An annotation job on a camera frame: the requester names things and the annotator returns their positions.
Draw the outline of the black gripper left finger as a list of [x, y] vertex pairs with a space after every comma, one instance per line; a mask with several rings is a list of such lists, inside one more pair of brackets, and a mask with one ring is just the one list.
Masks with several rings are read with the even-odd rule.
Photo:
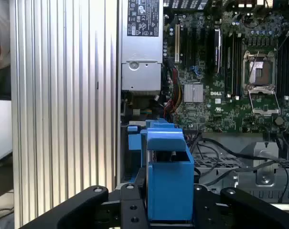
[[91, 186], [23, 226], [24, 229], [147, 229], [146, 170], [112, 192]]

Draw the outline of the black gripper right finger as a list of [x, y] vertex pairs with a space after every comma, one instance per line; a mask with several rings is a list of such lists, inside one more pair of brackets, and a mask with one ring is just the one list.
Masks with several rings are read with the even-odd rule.
[[238, 188], [220, 194], [194, 185], [195, 229], [289, 229], [289, 213]]

